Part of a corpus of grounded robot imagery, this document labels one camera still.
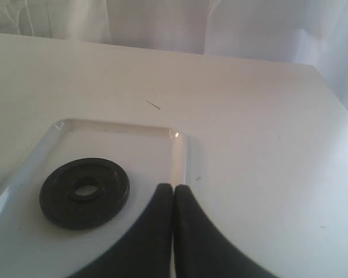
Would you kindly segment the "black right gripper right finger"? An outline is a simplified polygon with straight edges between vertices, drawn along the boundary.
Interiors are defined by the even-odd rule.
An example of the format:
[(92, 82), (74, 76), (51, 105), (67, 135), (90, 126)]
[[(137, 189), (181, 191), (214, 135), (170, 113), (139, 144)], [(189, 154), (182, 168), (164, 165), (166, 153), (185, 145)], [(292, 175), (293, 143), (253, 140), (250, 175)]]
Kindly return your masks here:
[(176, 277), (274, 277), (223, 236), (187, 185), (174, 192), (173, 254)]

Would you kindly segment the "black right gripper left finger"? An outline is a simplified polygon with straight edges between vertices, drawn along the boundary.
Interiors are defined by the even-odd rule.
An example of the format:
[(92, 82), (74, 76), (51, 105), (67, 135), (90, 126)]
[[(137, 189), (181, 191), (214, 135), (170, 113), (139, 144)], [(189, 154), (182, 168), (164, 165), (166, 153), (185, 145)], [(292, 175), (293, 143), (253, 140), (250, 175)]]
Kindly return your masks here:
[(111, 248), (72, 277), (169, 277), (173, 188), (157, 185), (137, 221)]

